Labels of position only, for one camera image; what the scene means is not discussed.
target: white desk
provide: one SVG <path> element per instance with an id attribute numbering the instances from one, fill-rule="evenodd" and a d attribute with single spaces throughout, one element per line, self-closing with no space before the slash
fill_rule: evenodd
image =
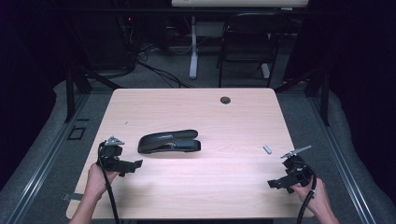
<path id="1" fill-rule="evenodd" d="M 228 96 L 227 105 L 220 98 Z M 139 154 L 149 133 L 197 130 L 201 151 Z M 271 89 L 116 90 L 93 141 L 76 187 L 83 193 L 97 148 L 110 136 L 125 142 L 120 159 L 143 160 L 134 174 L 112 184 L 120 218 L 297 217 L 297 194 L 270 189 L 267 180 L 285 176 L 280 156 L 293 149 Z M 268 145 L 271 155 L 262 149 Z M 78 201 L 67 209 L 71 217 Z M 107 193 L 93 218 L 113 218 Z"/>

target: black cable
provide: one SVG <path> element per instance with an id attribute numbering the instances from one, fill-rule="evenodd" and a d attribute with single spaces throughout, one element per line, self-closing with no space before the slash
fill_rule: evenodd
<path id="1" fill-rule="evenodd" d="M 145 47 L 143 47 L 140 52 L 137 54 L 137 57 L 139 58 L 140 61 L 146 62 L 149 60 L 149 51 L 155 49 L 153 44 L 148 44 Z"/>
<path id="2" fill-rule="evenodd" d="M 303 204 L 301 205 L 300 212 L 299 212 L 298 217 L 297 217 L 297 224 L 301 224 L 302 221 L 303 221 L 304 211 L 305 211 L 306 207 L 308 206 L 308 203 L 311 200 L 312 196 L 315 193 L 315 188 L 317 187 L 317 175 L 316 175 L 314 169 L 312 169 L 312 167 L 310 165 L 308 165 L 307 163 L 305 163 L 303 161 L 294 161 L 293 163 L 299 163 L 299 164 L 302 164 L 302 165 L 308 167 L 308 169 L 312 173 L 312 187 L 311 187 L 311 190 L 309 190 L 309 193 L 306 195 L 305 200 L 304 200 Z"/>
<path id="3" fill-rule="evenodd" d="M 126 75 L 130 74 L 132 71 L 133 71 L 133 69 L 131 69 L 131 68 L 124 68 L 119 73 L 112 74 L 112 75 L 101 75 L 101 76 L 105 77 L 107 79 L 112 79 L 112 78 L 116 78 L 116 77 L 125 77 Z"/>
<path id="4" fill-rule="evenodd" d="M 113 190 L 111 189 L 110 181 L 108 181 L 105 167 L 103 166 L 102 160 L 100 158 L 100 151 L 101 151 L 101 148 L 102 148 L 103 145 L 104 145 L 104 143 L 101 143 L 99 145 L 99 148 L 98 148 L 99 163 L 100 163 L 100 167 L 102 169 L 103 176 L 104 176 L 105 181 L 106 181 L 106 189 L 107 189 L 107 192 L 108 192 L 108 197 L 110 198 L 111 208 L 113 209 L 114 219 L 116 221 L 116 224 L 120 224 L 119 214 L 117 212 L 117 206 L 116 206 L 116 201 L 114 200 Z"/>
<path id="5" fill-rule="evenodd" d="M 145 64 L 145 63 L 141 63 L 141 62 L 139 62 L 139 61 L 137 61 L 136 63 L 142 65 L 143 67 L 146 67 L 148 70 L 151 70 L 151 71 L 155 72 L 155 73 L 156 73 L 157 75 L 159 75 L 166 83 L 168 83 L 168 85 L 169 85 L 170 87 L 172 87 L 172 88 L 173 88 L 173 86 L 172 86 L 169 82 L 167 82 L 167 81 L 165 80 L 165 78 L 167 78 L 167 79 L 169 79 L 169 80 L 171 80 L 171 81 L 176 82 L 179 88 L 181 88 L 181 87 L 193 88 L 192 85 L 180 81 L 176 76 L 174 76 L 174 75 L 172 75 L 172 74 L 170 74 L 170 73 L 168 73 L 168 72 L 166 72 L 166 71 L 163 71 L 163 70 L 158 69 L 158 68 L 151 67 L 150 65 Z"/>

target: stapler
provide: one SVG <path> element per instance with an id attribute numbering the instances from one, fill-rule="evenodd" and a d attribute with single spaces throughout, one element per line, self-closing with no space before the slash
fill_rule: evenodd
<path id="1" fill-rule="evenodd" d="M 137 151 L 144 154 L 164 151 L 199 151 L 201 142 L 193 140 L 197 136 L 198 132 L 195 130 L 151 133 L 140 138 Z"/>

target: white table leg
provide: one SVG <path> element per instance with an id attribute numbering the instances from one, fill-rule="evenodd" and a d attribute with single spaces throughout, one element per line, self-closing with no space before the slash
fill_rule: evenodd
<path id="1" fill-rule="evenodd" d="M 270 76 L 270 69 L 268 68 L 268 63 L 262 64 L 262 76 L 263 78 L 268 78 Z"/>
<path id="2" fill-rule="evenodd" d="M 196 34 L 196 27 L 195 27 L 195 17 L 191 19 L 191 64 L 190 64 L 190 78 L 196 79 L 197 78 L 197 66 L 198 66 L 198 54 L 197 54 L 197 34 Z"/>

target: round hole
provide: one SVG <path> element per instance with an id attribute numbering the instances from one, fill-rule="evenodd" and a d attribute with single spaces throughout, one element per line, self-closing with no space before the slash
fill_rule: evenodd
<path id="1" fill-rule="evenodd" d="M 227 104 L 229 104 L 231 102 L 231 99 L 230 99 L 230 97 L 223 96 L 223 97 L 220 98 L 220 101 L 221 101 L 222 104 L 227 105 Z"/>

